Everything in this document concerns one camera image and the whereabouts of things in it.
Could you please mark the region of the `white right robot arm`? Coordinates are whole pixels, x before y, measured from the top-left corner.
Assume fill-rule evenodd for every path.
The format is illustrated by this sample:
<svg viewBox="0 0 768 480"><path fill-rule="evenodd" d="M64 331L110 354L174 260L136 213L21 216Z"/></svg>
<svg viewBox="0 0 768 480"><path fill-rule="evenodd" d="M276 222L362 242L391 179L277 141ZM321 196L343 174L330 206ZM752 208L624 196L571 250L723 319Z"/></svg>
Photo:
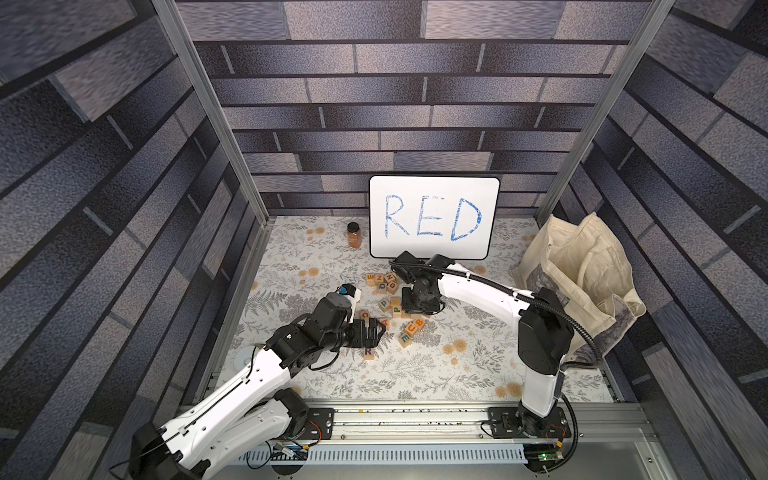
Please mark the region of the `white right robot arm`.
<svg viewBox="0 0 768 480"><path fill-rule="evenodd" d="M554 415L574 327L556 294L547 289L535 294L500 284L442 255L425 262L404 252L390 266L406 283L402 293L406 312L435 315L447 299L454 299L496 317L516 334L517 356L525 375L522 397L517 412L507 420L507 431L543 438L559 423Z"/></svg>

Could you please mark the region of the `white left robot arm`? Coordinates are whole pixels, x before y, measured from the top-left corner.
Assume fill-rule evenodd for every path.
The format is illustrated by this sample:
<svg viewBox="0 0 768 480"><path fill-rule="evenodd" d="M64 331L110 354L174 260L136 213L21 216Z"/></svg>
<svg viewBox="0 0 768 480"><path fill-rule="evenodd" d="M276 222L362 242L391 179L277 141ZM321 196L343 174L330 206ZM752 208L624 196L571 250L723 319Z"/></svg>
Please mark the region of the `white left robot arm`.
<svg viewBox="0 0 768 480"><path fill-rule="evenodd" d="M187 412L133 435L127 474L132 479L211 479L250 449L298 436L308 406L289 381L325 351L372 349L387 328L346 311L304 314L278 328L238 374Z"/></svg>

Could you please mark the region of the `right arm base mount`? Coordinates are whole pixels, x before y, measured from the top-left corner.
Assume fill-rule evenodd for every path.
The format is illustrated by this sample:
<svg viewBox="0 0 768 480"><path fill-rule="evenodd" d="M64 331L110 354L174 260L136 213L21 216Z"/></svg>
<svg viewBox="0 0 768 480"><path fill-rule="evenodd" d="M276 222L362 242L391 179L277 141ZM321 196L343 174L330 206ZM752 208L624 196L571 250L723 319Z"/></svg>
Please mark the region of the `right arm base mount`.
<svg viewBox="0 0 768 480"><path fill-rule="evenodd" d="M553 439L572 437L564 410L555 406L548 416L538 417L522 406L489 407L490 435L496 439Z"/></svg>

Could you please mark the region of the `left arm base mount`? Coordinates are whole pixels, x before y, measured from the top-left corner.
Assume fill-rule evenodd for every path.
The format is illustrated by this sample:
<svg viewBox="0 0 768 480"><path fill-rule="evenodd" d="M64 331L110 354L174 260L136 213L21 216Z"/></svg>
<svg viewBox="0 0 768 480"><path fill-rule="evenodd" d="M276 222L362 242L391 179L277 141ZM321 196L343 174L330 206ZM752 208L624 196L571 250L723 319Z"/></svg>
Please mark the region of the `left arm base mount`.
<svg viewBox="0 0 768 480"><path fill-rule="evenodd" d="M307 440L310 442L330 440L336 410L333 408L310 407L305 415L300 415L298 421L292 420L287 430L278 440Z"/></svg>

